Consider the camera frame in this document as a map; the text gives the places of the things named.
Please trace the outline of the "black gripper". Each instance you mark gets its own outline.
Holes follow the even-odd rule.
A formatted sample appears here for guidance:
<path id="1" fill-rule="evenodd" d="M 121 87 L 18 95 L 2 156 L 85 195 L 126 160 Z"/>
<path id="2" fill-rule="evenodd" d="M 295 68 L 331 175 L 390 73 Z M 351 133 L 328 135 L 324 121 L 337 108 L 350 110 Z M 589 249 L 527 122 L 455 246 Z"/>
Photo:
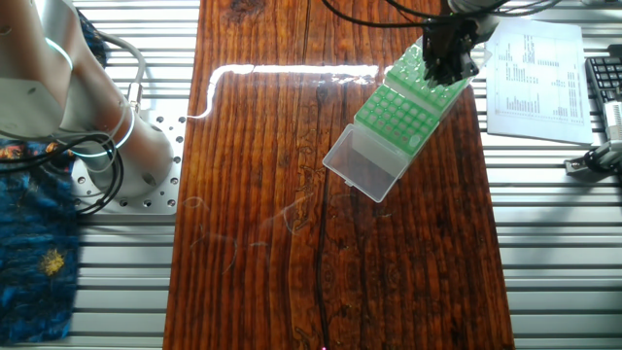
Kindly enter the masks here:
<path id="1" fill-rule="evenodd" d="M 479 73 L 479 66 L 470 56 L 453 56 L 472 50 L 478 39 L 477 30 L 473 19 L 432 20 L 424 27 L 425 80 L 430 87 L 451 86 Z M 444 62 L 448 56 L 449 78 L 445 83 Z"/>

